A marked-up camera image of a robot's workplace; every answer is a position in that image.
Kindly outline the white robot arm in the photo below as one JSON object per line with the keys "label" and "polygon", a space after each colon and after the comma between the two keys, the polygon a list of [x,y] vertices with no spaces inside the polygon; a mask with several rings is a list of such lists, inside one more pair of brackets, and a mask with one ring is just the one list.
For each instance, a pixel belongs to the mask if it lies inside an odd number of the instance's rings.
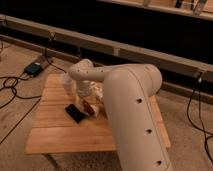
{"label": "white robot arm", "polygon": [[90,81],[103,84],[103,101],[123,171],[173,171],[149,98],[162,85],[152,64],[96,67],[83,59],[68,69],[85,95]]}

